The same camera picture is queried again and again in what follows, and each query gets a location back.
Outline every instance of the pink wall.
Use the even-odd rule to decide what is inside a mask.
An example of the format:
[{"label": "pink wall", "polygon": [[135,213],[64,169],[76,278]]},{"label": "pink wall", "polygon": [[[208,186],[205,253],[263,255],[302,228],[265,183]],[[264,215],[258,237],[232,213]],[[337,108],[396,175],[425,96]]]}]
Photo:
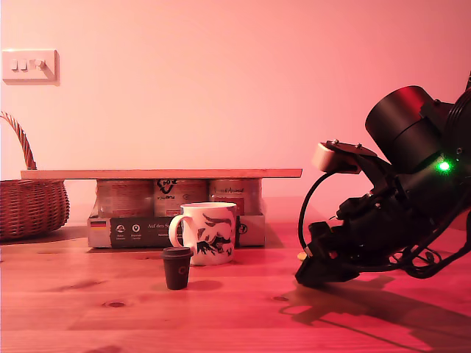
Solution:
[{"label": "pink wall", "polygon": [[[271,221],[295,219],[316,144],[376,149],[375,103],[404,85],[453,101],[471,69],[471,1],[3,0],[3,49],[53,48],[60,85],[1,84],[39,168],[303,168],[265,180]],[[2,179],[24,168],[2,124]],[[369,190],[329,180],[311,218]],[[70,224],[94,182],[67,182]]]}]

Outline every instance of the small black cup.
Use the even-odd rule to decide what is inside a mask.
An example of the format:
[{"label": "small black cup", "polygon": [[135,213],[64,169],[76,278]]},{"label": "small black cup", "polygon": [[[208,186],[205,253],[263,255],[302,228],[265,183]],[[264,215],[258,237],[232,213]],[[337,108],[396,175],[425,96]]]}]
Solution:
[{"label": "small black cup", "polygon": [[190,257],[193,252],[190,248],[165,248],[162,252],[163,268],[168,289],[183,289],[188,285],[188,272],[190,271]]}]

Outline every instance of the wooden plank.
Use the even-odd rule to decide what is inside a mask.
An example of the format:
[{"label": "wooden plank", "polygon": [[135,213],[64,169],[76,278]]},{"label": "wooden plank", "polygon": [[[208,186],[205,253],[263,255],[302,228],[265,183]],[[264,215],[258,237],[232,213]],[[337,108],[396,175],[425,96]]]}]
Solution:
[{"label": "wooden plank", "polygon": [[21,171],[22,179],[227,179],[300,178],[301,168],[288,169],[130,169]]},{"label": "wooden plank", "polygon": [[[21,353],[404,353],[432,352],[427,343],[405,334],[400,328],[381,327],[400,343],[388,342],[335,327],[279,329],[90,329],[25,330],[2,332],[2,352]],[[465,353],[470,346],[442,345],[434,352]]]}]

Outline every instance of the black cable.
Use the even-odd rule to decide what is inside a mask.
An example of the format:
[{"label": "black cable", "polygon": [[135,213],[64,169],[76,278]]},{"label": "black cable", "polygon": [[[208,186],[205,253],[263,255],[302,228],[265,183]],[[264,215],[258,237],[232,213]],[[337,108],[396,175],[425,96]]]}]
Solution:
[{"label": "black cable", "polygon": [[306,249],[306,247],[307,247],[306,242],[304,240],[304,234],[303,234],[303,231],[302,231],[302,227],[304,225],[304,215],[305,215],[306,210],[308,208],[309,200],[311,199],[312,194],[314,193],[314,191],[317,189],[317,187],[320,185],[321,182],[326,180],[328,177],[334,175],[335,173],[340,172],[341,170],[344,170],[344,168],[343,169],[338,169],[338,170],[335,170],[335,171],[330,171],[330,172],[322,175],[320,178],[318,178],[318,180],[314,183],[314,185],[312,185],[312,187],[309,190],[308,194],[304,198],[304,202],[302,203],[302,206],[301,206],[300,220],[298,221],[298,224],[297,224],[297,236],[300,239],[300,244],[301,244],[303,249]]},{"label": "black cable", "polygon": [[440,255],[440,253],[438,253],[438,251],[430,249],[430,248],[425,248],[425,249],[431,252],[432,254],[434,254],[435,256],[437,256],[439,259],[439,262],[442,261],[442,256]]},{"label": "black cable", "polygon": [[451,264],[453,261],[457,260],[458,258],[464,256],[468,252],[471,251],[471,212],[468,213],[466,217],[466,243],[463,245],[461,249],[459,249],[455,254],[446,257],[443,260],[440,260],[437,264],[433,266],[428,266],[425,268],[415,268],[413,266],[405,267],[404,270],[407,272],[409,276],[415,278],[429,278],[432,277],[434,274],[441,271],[444,267]]}]

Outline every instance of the wall switch plate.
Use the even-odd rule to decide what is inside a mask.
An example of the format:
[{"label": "wall switch plate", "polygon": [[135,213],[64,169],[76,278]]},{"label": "wall switch plate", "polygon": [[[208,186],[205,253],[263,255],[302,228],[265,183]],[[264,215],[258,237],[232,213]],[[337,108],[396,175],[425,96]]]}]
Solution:
[{"label": "wall switch plate", "polygon": [[50,50],[13,50],[1,53],[2,78],[8,82],[56,81],[57,52]]}]

